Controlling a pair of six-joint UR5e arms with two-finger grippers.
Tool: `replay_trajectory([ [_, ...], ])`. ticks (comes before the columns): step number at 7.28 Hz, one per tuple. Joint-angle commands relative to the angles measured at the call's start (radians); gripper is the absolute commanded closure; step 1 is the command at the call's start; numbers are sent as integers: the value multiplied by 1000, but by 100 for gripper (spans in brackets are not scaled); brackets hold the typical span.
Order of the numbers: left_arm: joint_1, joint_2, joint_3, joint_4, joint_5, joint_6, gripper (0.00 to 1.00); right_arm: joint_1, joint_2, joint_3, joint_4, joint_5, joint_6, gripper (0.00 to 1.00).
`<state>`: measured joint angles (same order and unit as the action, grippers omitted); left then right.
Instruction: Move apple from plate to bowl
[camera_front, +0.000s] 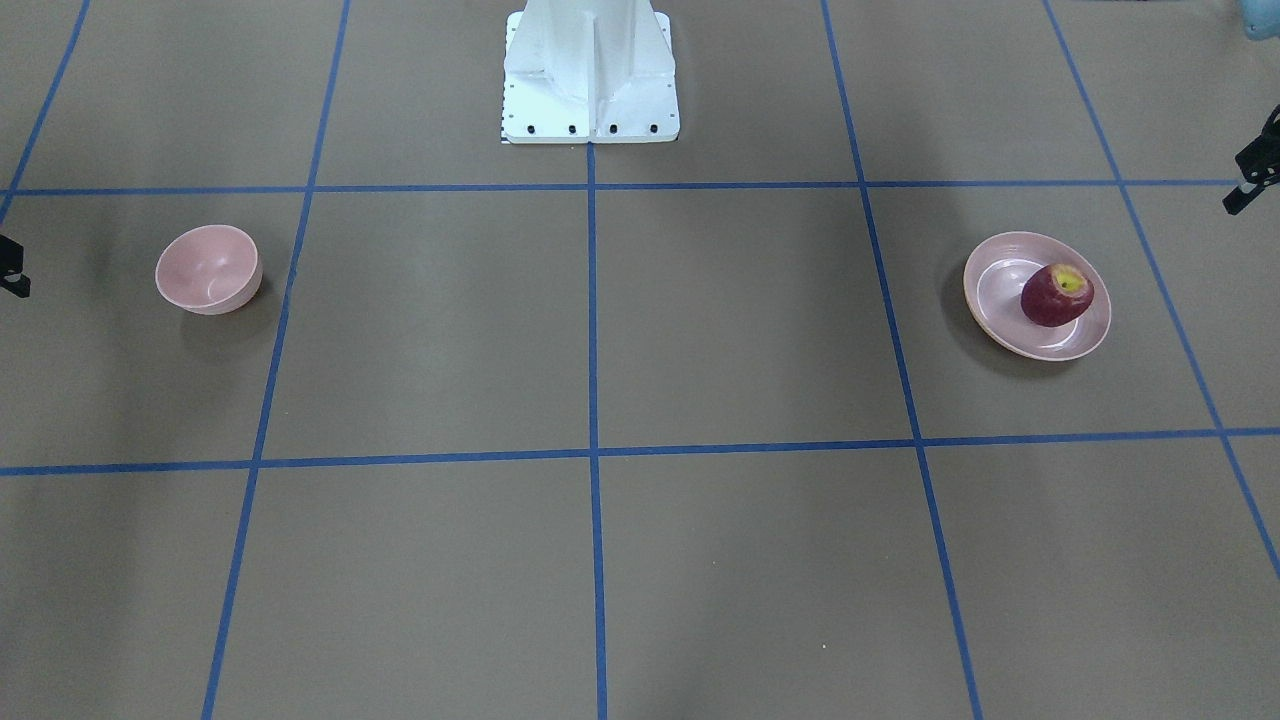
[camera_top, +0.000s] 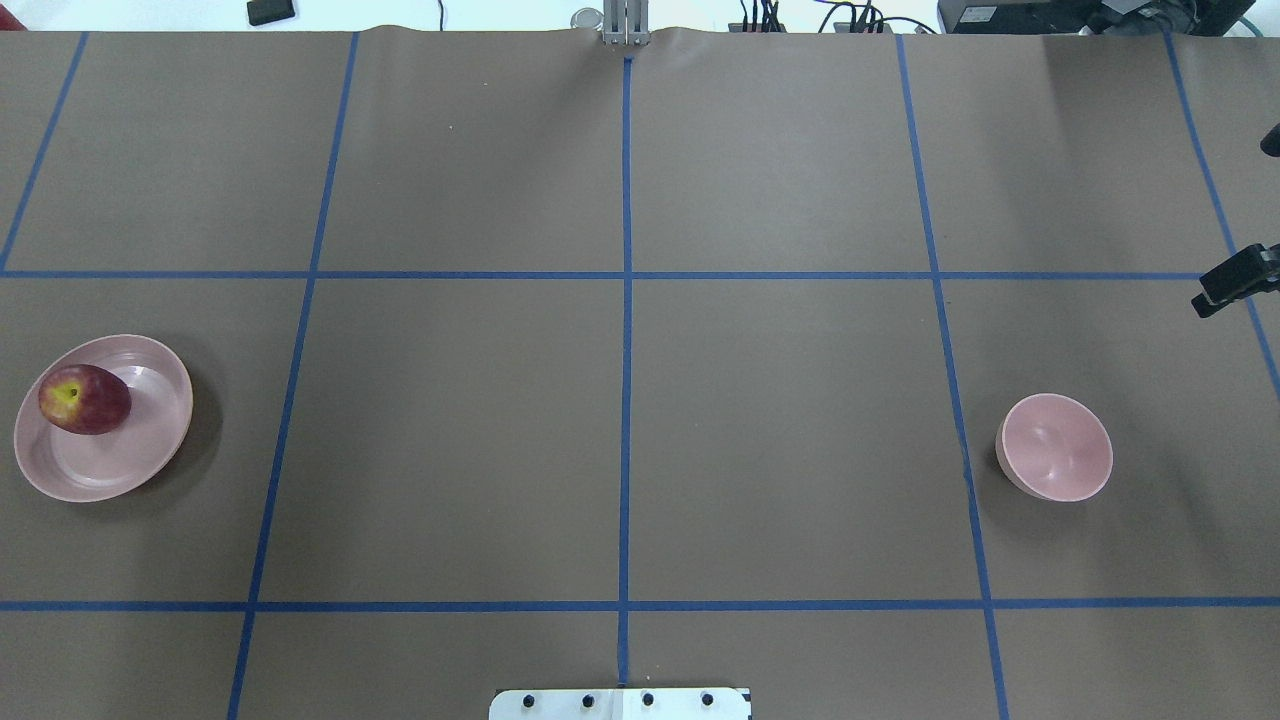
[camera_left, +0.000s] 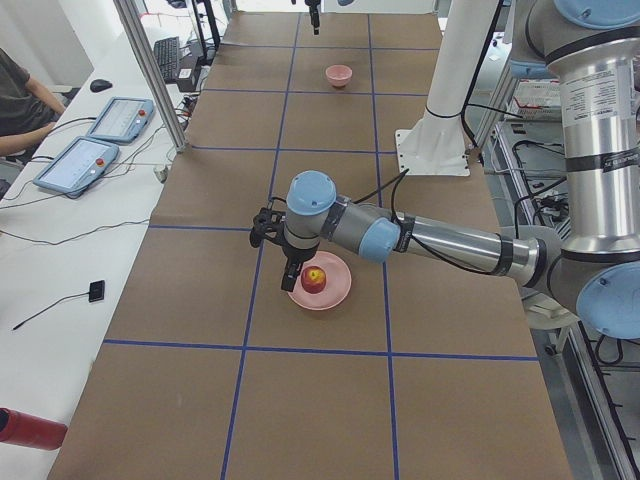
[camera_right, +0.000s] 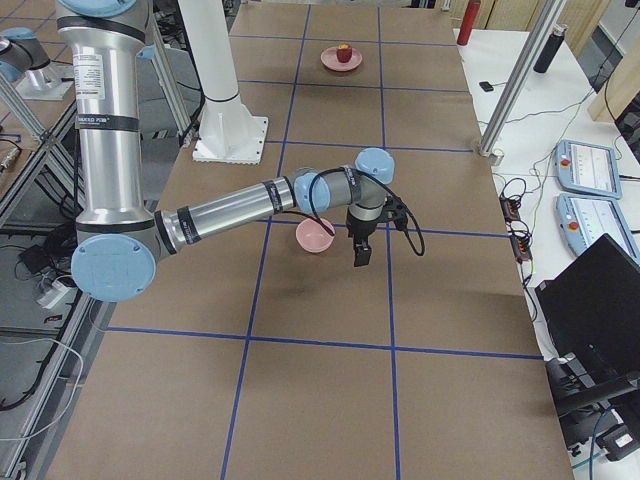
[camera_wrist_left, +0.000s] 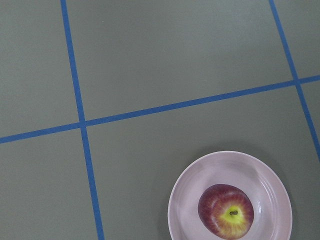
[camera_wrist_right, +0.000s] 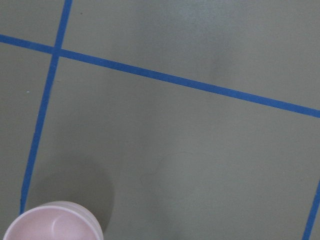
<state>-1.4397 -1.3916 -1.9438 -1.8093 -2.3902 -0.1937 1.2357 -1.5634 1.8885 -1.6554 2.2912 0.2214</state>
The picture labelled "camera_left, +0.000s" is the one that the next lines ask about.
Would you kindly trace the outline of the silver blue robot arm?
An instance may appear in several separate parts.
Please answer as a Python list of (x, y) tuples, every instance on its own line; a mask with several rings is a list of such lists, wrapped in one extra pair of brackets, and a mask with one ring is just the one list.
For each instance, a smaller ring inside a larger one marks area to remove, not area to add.
[(294, 177), (284, 211), (265, 207), (250, 242), (279, 245), (281, 286), (327, 240), (373, 262), (392, 252), (440, 259), (482, 275), (508, 276), (543, 292), (598, 332), (639, 335), (639, 146), (633, 59), (639, 49), (635, 1), (519, 1), (512, 53), (549, 71), (560, 85), (571, 230), (532, 238), (454, 226), (357, 204), (329, 176)]

